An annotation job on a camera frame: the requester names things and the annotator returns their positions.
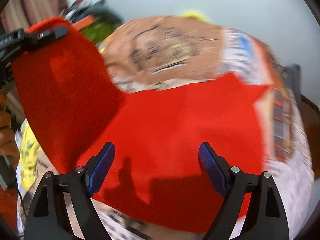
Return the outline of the orange box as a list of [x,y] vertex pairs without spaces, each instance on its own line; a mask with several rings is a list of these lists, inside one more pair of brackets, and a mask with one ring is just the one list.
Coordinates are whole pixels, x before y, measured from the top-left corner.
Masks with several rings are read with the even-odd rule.
[[84,29],[85,27],[91,25],[92,23],[94,23],[94,16],[88,15],[88,16],[80,19],[79,21],[73,23],[72,26],[77,31],[80,31],[81,29]]

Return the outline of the striped brown curtain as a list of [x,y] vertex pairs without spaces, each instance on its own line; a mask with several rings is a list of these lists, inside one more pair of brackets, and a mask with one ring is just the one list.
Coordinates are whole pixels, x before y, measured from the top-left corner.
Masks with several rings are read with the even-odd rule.
[[67,0],[9,0],[1,11],[1,24],[6,32],[26,30],[48,18],[64,17],[67,10]]

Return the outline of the pile of clutter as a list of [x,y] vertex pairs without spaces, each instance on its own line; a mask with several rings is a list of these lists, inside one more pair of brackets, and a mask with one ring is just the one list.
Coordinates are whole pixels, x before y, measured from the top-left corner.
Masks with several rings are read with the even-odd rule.
[[107,0],[75,0],[65,19],[72,25],[88,15],[94,16],[94,23],[81,29],[80,33],[94,44],[101,43],[123,23],[119,14],[107,5]]

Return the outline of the yellow cartoon blanket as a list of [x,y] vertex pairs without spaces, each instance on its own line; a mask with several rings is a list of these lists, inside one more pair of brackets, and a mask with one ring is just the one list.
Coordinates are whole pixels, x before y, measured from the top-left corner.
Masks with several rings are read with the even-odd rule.
[[27,119],[21,126],[22,142],[20,148],[21,184],[25,190],[29,190],[37,177],[37,157],[41,148],[31,129]]

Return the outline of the dark blue bag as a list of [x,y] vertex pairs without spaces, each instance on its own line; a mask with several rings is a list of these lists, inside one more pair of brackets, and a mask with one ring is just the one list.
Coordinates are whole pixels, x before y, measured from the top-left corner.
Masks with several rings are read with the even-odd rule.
[[302,95],[301,95],[301,76],[300,76],[300,65],[299,64],[291,64],[285,67],[285,83],[289,89],[292,90],[298,108],[301,107]]

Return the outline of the yellow curved bed headboard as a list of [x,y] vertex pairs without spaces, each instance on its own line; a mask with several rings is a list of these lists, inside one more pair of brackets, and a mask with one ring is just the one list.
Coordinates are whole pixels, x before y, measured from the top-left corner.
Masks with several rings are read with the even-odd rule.
[[195,19],[195,20],[198,20],[201,22],[208,22],[206,16],[204,16],[202,13],[197,12],[197,11],[184,12],[180,16],[185,17],[185,18]]

